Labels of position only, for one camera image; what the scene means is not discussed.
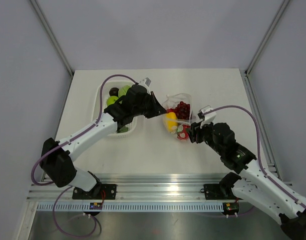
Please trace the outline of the yellow bell pepper toy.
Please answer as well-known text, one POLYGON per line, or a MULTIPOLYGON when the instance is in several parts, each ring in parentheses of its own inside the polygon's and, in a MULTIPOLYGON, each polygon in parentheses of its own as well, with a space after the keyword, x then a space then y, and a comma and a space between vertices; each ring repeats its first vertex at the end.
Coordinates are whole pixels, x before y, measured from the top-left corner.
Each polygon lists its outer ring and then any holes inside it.
POLYGON ((166 113, 163 118, 163 123, 169 133, 175 131, 178 126, 176 114, 172 111, 166 113))

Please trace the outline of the clear zip top bag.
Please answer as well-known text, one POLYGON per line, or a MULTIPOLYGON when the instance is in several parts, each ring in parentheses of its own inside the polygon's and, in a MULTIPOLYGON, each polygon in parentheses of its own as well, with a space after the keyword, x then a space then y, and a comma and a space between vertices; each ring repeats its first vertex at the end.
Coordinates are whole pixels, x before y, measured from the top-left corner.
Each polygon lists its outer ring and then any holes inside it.
POLYGON ((194 121, 192 97, 187 93, 167 95, 162 107, 166 110, 162 118, 166 131, 179 141, 188 140, 187 130, 194 121))

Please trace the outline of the dark red grape bunch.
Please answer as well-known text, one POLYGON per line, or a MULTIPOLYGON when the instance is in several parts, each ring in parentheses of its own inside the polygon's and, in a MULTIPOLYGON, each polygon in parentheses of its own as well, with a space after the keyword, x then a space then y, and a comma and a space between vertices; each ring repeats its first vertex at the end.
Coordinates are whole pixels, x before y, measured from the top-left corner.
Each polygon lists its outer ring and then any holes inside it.
POLYGON ((190 118, 190 104, 180 101, 173 109, 177 119, 188 120, 190 118))

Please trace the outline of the red bell pepper toy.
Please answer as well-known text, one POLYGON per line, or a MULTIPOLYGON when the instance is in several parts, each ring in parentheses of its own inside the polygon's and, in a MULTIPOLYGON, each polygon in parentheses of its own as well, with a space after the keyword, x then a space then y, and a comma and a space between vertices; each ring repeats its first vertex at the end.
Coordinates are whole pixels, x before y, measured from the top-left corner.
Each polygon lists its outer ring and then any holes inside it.
POLYGON ((187 140, 187 139, 189 139, 189 135, 187 134, 186 131, 182 131, 182 132, 177 134, 177 139, 180 140, 180 141, 187 140))

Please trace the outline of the red dragon fruit toy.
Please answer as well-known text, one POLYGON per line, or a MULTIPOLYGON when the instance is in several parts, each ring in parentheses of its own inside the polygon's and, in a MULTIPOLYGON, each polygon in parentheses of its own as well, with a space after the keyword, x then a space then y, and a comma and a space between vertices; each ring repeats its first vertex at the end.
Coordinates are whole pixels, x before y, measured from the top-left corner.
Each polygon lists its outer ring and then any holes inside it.
MULTIPOLYGON (((167 109, 167 113, 169 112, 173 112, 173 108, 167 109)), ((177 119, 177 123, 178 123, 177 129, 173 132, 170 132, 171 134, 178 134, 182 132, 184 130, 185 123, 187 123, 187 120, 177 119)))

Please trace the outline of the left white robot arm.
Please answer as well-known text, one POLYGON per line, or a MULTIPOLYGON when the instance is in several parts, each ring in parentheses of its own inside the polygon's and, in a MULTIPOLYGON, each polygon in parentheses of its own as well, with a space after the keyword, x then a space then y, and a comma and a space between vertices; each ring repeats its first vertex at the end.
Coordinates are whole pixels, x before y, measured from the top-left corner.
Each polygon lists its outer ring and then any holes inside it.
POLYGON ((134 84, 125 95, 101 109, 96 120, 72 136, 60 141, 46 140, 39 166, 57 187, 74 187, 90 199, 101 197, 103 192, 99 178, 90 171, 76 168, 73 162, 99 140, 117 132, 135 117, 141 115, 150 119, 166 112, 153 92, 134 84))

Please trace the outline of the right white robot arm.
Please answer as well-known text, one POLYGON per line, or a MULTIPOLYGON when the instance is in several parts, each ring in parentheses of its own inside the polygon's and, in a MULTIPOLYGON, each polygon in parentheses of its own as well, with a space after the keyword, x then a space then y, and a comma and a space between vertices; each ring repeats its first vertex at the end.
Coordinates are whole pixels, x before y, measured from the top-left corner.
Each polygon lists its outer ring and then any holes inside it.
POLYGON ((220 194, 246 200, 273 218, 292 240, 306 240, 306 197, 296 193, 260 164, 259 157, 235 140, 226 123, 193 123, 192 143, 205 143, 230 169, 219 182, 220 194))

